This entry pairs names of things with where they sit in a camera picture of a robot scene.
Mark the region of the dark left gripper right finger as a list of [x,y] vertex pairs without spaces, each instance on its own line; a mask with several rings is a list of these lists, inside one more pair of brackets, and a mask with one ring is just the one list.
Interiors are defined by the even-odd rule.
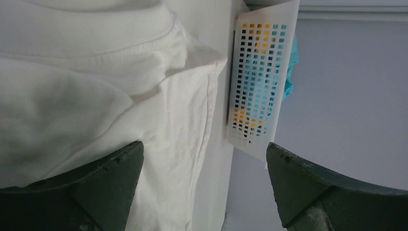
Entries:
[[405,231],[408,192],[360,181],[270,143],[266,159],[289,231]]

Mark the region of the white t shirt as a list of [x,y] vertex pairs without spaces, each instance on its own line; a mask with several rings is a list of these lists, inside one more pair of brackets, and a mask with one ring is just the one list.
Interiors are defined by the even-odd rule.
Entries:
[[0,186],[141,141],[127,231],[190,231],[226,57],[160,0],[0,3]]

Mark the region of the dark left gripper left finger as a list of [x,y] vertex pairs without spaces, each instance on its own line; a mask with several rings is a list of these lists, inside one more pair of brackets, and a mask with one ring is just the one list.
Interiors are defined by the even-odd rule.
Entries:
[[123,231],[144,161],[140,141],[63,174],[0,191],[3,231]]

